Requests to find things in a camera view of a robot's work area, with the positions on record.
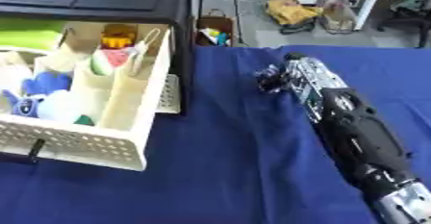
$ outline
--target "floor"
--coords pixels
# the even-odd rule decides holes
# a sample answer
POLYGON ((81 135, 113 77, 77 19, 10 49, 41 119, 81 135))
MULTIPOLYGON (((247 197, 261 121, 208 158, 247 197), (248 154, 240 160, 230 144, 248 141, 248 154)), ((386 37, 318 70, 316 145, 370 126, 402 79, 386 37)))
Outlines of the floor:
MULTIPOLYGON (((199 0, 193 0, 193 10, 197 14, 199 0)), ((364 30, 351 35, 330 35, 320 26, 311 33, 299 33, 283 36, 279 26, 264 13, 266 0, 240 0, 240 20, 245 45, 251 47, 279 47, 287 44, 312 45, 349 45, 374 47, 415 47, 418 44, 418 32, 415 28, 387 29, 378 32, 374 29, 377 21, 384 16, 375 14, 368 21, 364 30)), ((235 16, 233 0, 204 0, 204 14, 212 9, 224 11, 228 16, 235 16)))

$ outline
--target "white plastic basket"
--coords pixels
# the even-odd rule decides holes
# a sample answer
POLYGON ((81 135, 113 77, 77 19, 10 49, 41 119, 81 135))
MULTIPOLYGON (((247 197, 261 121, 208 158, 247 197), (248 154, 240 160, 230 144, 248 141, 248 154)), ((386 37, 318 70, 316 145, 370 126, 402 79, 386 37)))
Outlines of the white plastic basket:
POLYGON ((162 26, 165 29, 157 43, 157 58, 130 131, 0 114, 0 152, 28 155, 36 141, 43 139, 45 143, 38 153, 39 158, 143 170, 146 166, 143 150, 155 113, 180 112, 178 77, 168 75, 171 31, 162 26))

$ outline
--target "table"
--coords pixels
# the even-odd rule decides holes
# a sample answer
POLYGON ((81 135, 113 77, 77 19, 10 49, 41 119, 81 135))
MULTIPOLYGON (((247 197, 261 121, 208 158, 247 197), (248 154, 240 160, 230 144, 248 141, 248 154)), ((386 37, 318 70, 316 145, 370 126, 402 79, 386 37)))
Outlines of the table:
POLYGON ((431 50, 198 47, 189 113, 157 117, 146 171, 0 162, 2 223, 375 223, 296 99, 256 88, 253 72, 291 51, 322 59, 363 93, 431 187, 431 50))

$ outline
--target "toy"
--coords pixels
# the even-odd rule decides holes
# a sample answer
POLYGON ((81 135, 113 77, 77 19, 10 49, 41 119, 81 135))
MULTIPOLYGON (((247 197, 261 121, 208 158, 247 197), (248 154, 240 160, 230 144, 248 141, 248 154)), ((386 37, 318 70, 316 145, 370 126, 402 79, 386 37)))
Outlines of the toy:
MULTIPOLYGON (((67 91, 70 85, 71 78, 65 74, 42 72, 34 80, 26 79, 22 82, 22 90, 27 96, 19 97, 19 95, 7 89, 3 90, 3 95, 13 107, 12 114, 42 118, 38 114, 40 105, 54 93, 60 90, 67 91)), ((69 111, 61 110, 58 112, 63 114, 69 111)))
POLYGON ((20 99, 9 90, 3 90, 3 95, 13 107, 12 114, 33 118, 38 117, 38 105, 43 101, 43 95, 20 99))
POLYGON ((129 58, 126 49, 96 50, 90 59, 90 67, 94 74, 110 76, 114 70, 123 65, 129 58))
POLYGON ((124 24, 110 24, 102 33, 103 49, 121 49, 135 44, 138 27, 124 24))
POLYGON ((83 120, 76 97, 63 89, 55 91, 40 102, 37 114, 41 119, 60 123, 73 124, 79 121, 81 124, 85 122, 85 125, 93 124, 91 120, 83 120))
POLYGON ((70 89, 71 84, 72 79, 66 74, 42 72, 34 80, 24 80, 22 89, 28 96, 49 95, 59 89, 70 89))

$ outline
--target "plush toy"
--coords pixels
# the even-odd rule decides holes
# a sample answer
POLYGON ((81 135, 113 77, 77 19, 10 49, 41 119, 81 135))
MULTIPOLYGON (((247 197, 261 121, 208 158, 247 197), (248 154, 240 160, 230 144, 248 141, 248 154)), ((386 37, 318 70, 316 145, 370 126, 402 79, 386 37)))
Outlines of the plush toy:
POLYGON ((71 83, 72 79, 65 74, 42 72, 34 80, 23 81, 22 90, 26 96, 19 97, 6 89, 3 95, 13 107, 12 114, 37 118, 40 103, 56 91, 68 90, 71 83))
POLYGON ((72 79, 66 74, 41 72, 34 80, 25 80, 22 83, 22 90, 28 96, 37 94, 50 95, 57 90, 69 90, 71 84, 72 79))
POLYGON ((3 90, 3 95, 13 107, 12 114, 33 118, 38 117, 38 105, 44 100, 44 95, 19 98, 9 90, 3 90))

